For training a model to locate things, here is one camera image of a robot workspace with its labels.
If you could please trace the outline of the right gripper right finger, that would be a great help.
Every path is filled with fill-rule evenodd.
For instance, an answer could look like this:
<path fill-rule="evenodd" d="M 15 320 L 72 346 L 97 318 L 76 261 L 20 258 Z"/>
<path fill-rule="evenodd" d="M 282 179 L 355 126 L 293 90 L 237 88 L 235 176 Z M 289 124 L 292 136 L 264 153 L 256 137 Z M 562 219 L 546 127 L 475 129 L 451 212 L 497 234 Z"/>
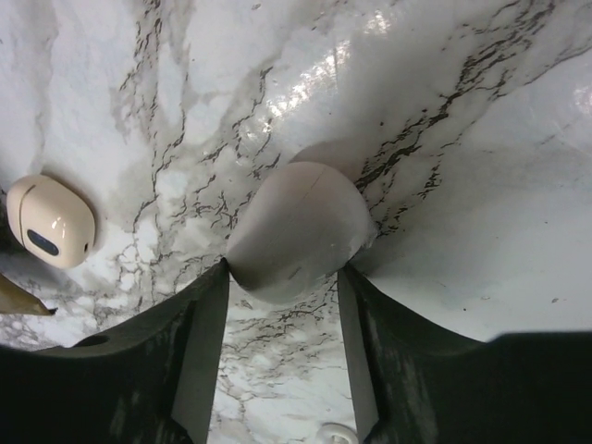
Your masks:
<path fill-rule="evenodd" d="M 591 336 L 481 342 L 424 318 L 351 266 L 339 315 L 363 443 L 587 443 Z"/>

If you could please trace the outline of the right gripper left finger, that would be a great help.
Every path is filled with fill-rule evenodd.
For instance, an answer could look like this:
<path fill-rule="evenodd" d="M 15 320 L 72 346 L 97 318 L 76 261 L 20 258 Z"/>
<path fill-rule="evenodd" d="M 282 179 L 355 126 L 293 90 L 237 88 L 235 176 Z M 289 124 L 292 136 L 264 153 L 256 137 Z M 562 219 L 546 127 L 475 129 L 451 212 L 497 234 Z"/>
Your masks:
<path fill-rule="evenodd" d="M 228 313 L 226 261 L 72 347 L 1 350 L 5 443 L 204 443 Z"/>

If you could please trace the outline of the white hook earbud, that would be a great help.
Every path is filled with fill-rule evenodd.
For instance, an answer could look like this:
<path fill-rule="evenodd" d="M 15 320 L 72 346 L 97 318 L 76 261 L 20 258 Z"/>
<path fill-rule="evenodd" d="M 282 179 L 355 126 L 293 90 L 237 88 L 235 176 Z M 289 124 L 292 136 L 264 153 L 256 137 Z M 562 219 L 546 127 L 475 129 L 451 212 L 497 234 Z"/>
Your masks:
<path fill-rule="evenodd" d="M 359 440 L 353 430 L 341 424 L 323 424 L 315 434 L 315 444 L 358 444 Z"/>

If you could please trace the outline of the beige earbud charging case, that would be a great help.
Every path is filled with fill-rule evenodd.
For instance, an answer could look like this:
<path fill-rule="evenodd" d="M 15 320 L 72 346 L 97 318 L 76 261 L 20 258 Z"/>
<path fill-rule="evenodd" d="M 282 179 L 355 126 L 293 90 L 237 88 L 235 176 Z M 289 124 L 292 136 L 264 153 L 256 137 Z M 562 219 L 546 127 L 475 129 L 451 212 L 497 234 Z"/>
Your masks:
<path fill-rule="evenodd" d="M 47 264 L 70 269 L 89 256 L 95 240 L 93 211 L 77 193 L 45 175 L 18 179 L 6 195 L 17 241 Z"/>

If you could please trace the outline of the white earbud charging case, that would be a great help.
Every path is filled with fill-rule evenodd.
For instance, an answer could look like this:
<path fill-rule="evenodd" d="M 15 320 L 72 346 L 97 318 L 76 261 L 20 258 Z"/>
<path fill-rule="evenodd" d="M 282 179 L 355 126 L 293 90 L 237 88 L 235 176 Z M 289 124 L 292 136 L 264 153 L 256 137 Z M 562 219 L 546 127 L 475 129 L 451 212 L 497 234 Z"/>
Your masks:
<path fill-rule="evenodd" d="M 288 305 L 315 291 L 375 236 L 364 197 L 345 175 L 296 162 L 262 183 L 228 238 L 225 258 L 247 293 Z"/>

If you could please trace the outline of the blue brown chips bag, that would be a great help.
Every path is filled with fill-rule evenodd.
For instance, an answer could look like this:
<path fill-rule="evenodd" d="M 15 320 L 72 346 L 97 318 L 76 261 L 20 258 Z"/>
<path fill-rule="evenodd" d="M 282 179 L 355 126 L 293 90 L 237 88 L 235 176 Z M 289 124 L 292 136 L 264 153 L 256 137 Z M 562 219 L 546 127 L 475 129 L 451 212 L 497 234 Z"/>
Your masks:
<path fill-rule="evenodd" d="M 1 315 L 52 315 L 38 298 L 23 290 L 8 278 L 0 276 Z"/>

